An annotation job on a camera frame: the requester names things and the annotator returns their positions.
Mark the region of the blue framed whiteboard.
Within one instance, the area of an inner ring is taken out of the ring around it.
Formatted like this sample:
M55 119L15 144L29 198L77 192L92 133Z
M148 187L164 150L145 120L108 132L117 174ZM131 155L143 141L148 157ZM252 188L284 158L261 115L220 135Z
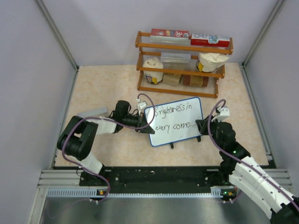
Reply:
M150 127L155 130L155 134L149 135L153 147L200 136L198 126L190 126L195 120L204 118L199 97L147 107L144 112L147 121L151 121Z

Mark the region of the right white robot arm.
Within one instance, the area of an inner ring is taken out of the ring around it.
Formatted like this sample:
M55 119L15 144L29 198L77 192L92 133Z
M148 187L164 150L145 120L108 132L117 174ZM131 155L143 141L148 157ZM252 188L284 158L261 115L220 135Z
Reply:
M272 224L297 224L299 198L284 189L261 168L250 153L237 142L235 131L228 122L208 119L195 121L199 133L207 135L222 157L218 179L232 184L248 196Z

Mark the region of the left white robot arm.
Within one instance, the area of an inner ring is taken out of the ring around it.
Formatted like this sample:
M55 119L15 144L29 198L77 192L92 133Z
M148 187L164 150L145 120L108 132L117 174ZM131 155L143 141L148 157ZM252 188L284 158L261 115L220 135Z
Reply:
M75 164L87 169L94 184L101 185L106 179L102 171L104 165L91 152L96 135L118 133L124 127L134 129L137 133L155 133L142 112L147 103L140 99L137 102L136 114L129 112L131 105L128 101L119 100L108 117L84 119L73 116L58 138L57 148L71 157Z

